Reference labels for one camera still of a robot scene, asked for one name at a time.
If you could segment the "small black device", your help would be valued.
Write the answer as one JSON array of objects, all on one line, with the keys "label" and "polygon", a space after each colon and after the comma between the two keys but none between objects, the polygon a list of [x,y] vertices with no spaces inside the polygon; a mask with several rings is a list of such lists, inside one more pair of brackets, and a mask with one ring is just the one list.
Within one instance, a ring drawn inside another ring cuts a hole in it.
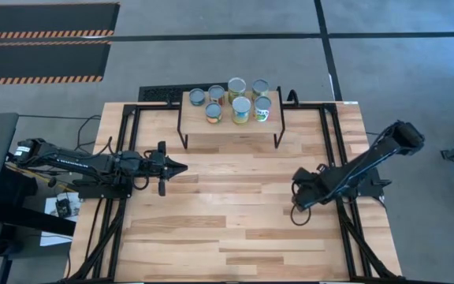
[{"label": "small black device", "polygon": [[72,209],[68,199],[57,200],[55,207],[58,217],[60,218],[68,218],[72,215]]}]

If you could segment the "wooden shelf black metal legs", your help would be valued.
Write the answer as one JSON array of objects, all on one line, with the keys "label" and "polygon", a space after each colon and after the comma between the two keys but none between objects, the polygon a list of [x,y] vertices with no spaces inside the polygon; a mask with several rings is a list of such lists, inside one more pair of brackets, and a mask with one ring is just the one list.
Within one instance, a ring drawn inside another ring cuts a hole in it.
[{"label": "wooden shelf black metal legs", "polygon": [[180,103],[177,127],[182,144],[185,147],[188,146],[190,135],[271,135],[274,138],[274,147],[278,148],[285,133],[281,89],[277,88],[275,91],[270,91],[267,97],[270,98],[272,105],[266,121],[255,120],[254,104],[252,103],[248,121],[244,124],[236,124],[232,119],[233,108],[227,103],[221,106],[221,121],[217,124],[210,124],[205,114],[205,108],[209,103],[193,106],[188,98],[188,93],[185,92]]}]

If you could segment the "white red tomatoes can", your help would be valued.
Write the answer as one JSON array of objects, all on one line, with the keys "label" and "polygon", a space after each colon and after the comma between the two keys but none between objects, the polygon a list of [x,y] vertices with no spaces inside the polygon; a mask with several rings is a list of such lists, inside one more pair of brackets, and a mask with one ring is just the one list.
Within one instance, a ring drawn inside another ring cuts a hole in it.
[{"label": "white red tomatoes can", "polygon": [[212,103],[217,103],[220,106],[224,105],[225,89],[221,85],[212,85],[208,89],[209,99]]}]

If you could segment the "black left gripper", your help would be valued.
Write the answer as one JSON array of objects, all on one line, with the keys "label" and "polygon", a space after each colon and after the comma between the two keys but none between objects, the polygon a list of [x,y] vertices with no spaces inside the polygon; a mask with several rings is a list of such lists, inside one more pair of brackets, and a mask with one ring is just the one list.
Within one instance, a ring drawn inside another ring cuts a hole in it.
[{"label": "black left gripper", "polygon": [[[155,150],[160,151],[161,153],[163,153],[166,156],[166,142],[165,141],[158,142],[157,148]],[[147,172],[145,174],[145,178],[146,179],[158,178],[158,194],[159,194],[159,196],[165,196],[166,195],[166,186],[165,186],[166,179],[171,179],[171,178],[175,177],[176,175],[187,171],[188,166],[183,163],[175,162],[172,159],[165,160],[164,166],[155,166],[148,159],[148,154],[150,151],[152,151],[152,150],[146,150],[143,153],[144,158],[147,160],[145,162],[145,168],[146,168],[146,172]]]}]

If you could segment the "white mixed fruit can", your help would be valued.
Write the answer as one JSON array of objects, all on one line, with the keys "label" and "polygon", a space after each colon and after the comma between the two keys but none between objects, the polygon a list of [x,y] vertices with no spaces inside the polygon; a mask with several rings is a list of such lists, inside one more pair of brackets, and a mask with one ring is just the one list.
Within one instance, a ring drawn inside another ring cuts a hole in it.
[{"label": "white mixed fruit can", "polygon": [[238,96],[233,100],[233,122],[236,124],[244,124],[248,121],[251,111],[251,101],[244,97]]}]

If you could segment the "teal tuna can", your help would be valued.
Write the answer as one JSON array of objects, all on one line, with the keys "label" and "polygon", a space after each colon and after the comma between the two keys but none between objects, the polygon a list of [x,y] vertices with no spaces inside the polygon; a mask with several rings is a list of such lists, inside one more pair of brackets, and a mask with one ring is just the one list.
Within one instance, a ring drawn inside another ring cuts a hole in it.
[{"label": "teal tuna can", "polygon": [[205,103],[206,95],[203,89],[193,88],[189,92],[189,100],[193,106],[202,106]]}]

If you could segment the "yellow-green sauce can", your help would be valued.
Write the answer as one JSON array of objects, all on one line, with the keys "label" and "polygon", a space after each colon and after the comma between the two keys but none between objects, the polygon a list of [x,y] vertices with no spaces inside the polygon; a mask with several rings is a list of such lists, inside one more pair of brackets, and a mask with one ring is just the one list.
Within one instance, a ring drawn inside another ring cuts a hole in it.
[{"label": "yellow-green sauce can", "polygon": [[269,93],[270,85],[264,79],[255,80],[252,84],[252,100],[255,101],[259,96],[267,96]]}]

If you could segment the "black hazard-striped floor mat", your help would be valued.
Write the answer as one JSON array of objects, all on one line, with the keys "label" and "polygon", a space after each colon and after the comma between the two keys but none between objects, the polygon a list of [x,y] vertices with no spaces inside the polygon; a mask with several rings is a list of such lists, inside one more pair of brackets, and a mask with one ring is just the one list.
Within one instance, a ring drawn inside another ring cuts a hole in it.
[{"label": "black hazard-striped floor mat", "polygon": [[0,5],[0,39],[111,36],[118,2]]},{"label": "black hazard-striped floor mat", "polygon": [[0,43],[0,84],[102,81],[111,42]]}]

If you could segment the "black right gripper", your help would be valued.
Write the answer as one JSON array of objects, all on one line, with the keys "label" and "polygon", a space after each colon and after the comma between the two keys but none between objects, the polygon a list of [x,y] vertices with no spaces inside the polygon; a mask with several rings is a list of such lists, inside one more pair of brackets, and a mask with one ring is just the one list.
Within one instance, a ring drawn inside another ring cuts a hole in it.
[{"label": "black right gripper", "polygon": [[329,188],[319,177],[314,182],[304,185],[301,185],[299,181],[293,181],[291,190],[292,202],[299,212],[310,209],[316,204],[327,204],[331,200]]}]

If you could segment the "black metal table frame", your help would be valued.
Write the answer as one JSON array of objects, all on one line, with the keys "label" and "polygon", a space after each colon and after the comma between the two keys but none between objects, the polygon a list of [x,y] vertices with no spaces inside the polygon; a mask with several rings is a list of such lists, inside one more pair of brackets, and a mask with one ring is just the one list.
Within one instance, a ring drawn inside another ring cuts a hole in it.
[{"label": "black metal table frame", "polygon": [[292,175],[342,166],[367,150],[356,103],[283,102],[285,133],[190,135],[177,131],[180,103],[107,103],[96,144],[146,151],[165,141],[188,170],[158,195],[88,200],[61,284],[115,282],[338,282],[400,284],[387,214],[370,198],[334,200],[308,213],[292,204]]}]

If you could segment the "green peach can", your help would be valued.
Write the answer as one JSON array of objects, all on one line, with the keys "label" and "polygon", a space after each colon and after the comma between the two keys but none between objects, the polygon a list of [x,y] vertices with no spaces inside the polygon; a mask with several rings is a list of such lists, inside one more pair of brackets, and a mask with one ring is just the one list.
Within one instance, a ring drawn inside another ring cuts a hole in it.
[{"label": "green peach can", "polygon": [[209,103],[205,108],[206,119],[210,124],[217,124],[221,121],[221,105]]}]

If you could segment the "white paper sheet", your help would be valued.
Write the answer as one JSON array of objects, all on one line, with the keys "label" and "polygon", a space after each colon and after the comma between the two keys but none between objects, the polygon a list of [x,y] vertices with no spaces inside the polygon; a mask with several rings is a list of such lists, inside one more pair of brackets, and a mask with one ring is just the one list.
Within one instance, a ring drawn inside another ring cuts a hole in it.
[{"label": "white paper sheet", "polygon": [[[61,200],[68,200],[69,207],[71,209],[71,215],[66,217],[69,221],[77,222],[78,214],[80,212],[80,199],[77,193],[59,193],[56,197],[47,198],[45,203],[44,212],[48,215],[58,217],[56,208],[56,202]],[[70,243],[73,240],[71,236],[53,234],[49,232],[42,232],[39,245],[41,247],[47,247],[52,245],[60,245],[64,243]]]}]

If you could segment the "black keyboard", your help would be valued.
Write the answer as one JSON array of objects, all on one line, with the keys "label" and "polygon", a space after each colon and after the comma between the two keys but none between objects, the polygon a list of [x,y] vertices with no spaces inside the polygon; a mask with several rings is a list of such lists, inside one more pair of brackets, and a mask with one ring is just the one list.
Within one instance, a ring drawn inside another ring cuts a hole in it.
[{"label": "black keyboard", "polygon": [[205,83],[205,84],[175,84],[160,86],[143,86],[139,89],[139,102],[180,102],[184,92],[189,92],[194,88],[207,91],[213,85],[220,85],[225,90],[227,83]]}]

